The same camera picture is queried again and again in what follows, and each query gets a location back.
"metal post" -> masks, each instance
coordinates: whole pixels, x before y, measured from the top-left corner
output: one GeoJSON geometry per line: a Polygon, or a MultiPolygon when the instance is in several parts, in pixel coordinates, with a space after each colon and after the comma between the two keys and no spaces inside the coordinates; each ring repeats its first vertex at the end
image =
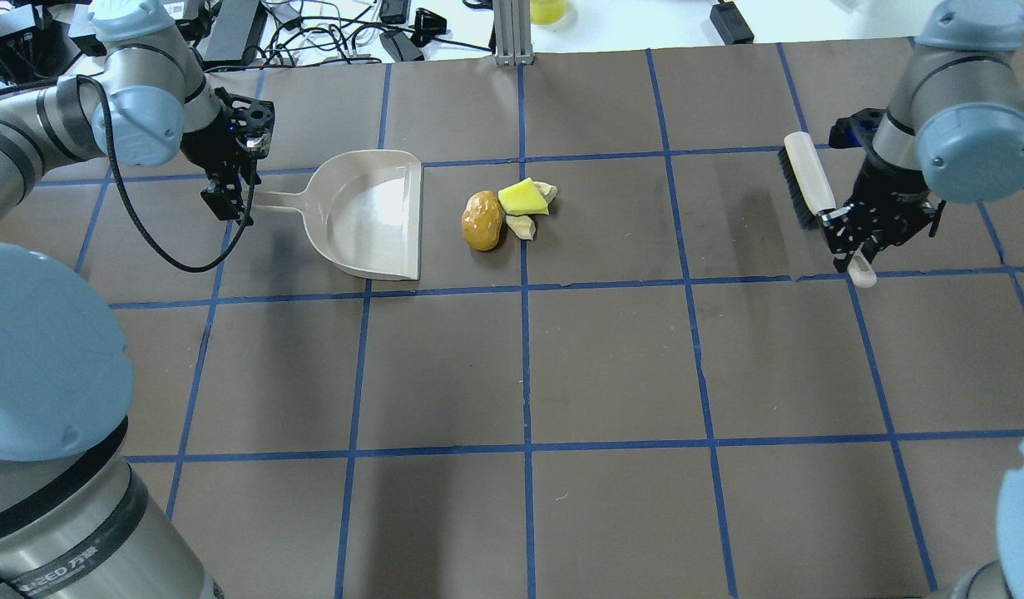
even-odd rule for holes
{"type": "Polygon", "coordinates": [[[529,41],[528,0],[494,0],[497,31],[497,65],[534,65],[535,45],[529,41]]]}

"robotic arm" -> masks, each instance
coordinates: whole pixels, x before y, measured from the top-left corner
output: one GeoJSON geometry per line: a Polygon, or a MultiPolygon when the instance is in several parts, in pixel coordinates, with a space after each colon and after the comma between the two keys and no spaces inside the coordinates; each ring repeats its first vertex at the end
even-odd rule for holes
{"type": "Polygon", "coordinates": [[[215,216],[242,220],[242,179],[259,182],[274,105],[213,91],[158,0],[95,0],[89,18],[109,47],[101,75],[0,99],[0,219],[52,168],[109,152],[100,87],[120,163],[155,167],[181,148],[208,175],[202,197],[215,216]]]}
{"type": "Polygon", "coordinates": [[[940,224],[945,202],[991,202],[1024,188],[1024,88],[1011,57],[1024,38],[1014,0],[949,0],[930,16],[889,109],[841,119],[831,147],[866,159],[851,198],[820,215],[835,266],[872,261],[940,224]],[[933,190],[937,207],[928,202],[933,190]]]}

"dustpan handle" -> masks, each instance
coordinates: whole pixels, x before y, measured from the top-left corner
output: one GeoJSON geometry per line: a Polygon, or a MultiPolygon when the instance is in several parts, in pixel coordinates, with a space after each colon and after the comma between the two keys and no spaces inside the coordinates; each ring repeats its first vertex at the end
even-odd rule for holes
{"type": "Polygon", "coordinates": [[[253,208],[271,212],[304,213],[304,206],[295,192],[253,192],[253,208]]]}

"brown oval object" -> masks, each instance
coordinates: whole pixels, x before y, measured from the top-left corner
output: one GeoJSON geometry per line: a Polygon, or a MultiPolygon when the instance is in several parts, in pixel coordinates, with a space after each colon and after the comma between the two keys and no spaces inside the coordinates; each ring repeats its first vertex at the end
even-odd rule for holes
{"type": "Polygon", "coordinates": [[[463,218],[459,221],[463,230],[463,241],[474,250],[489,251],[497,247],[501,240],[501,228],[504,227],[504,209],[492,190],[472,195],[463,209],[463,218]]]}

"black plug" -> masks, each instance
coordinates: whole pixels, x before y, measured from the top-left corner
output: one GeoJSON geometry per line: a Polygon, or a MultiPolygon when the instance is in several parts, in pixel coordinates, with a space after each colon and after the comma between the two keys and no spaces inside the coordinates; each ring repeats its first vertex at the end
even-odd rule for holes
{"type": "Polygon", "coordinates": [[[712,7],[711,19],[722,42],[727,46],[752,44],[756,39],[752,28],[744,22],[744,16],[737,10],[737,5],[728,0],[720,0],[720,3],[712,7]]]}

